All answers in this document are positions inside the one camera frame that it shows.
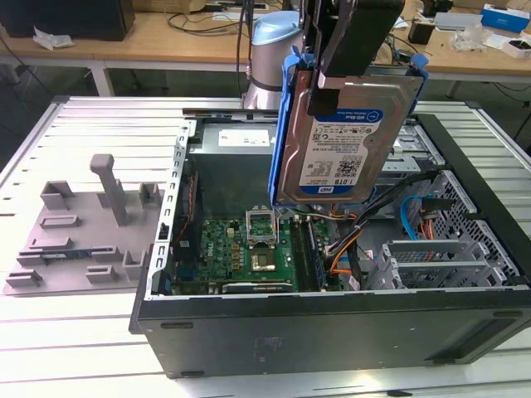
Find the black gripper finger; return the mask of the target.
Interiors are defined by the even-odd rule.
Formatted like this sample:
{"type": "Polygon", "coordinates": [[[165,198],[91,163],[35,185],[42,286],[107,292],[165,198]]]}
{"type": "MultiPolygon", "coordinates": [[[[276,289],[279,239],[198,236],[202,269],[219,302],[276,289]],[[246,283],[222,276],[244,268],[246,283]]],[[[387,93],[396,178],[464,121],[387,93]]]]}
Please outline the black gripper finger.
{"type": "Polygon", "coordinates": [[[345,1],[302,1],[300,27],[305,54],[312,55],[308,114],[331,115],[338,106],[338,89],[333,78],[347,75],[344,39],[345,1]]]}

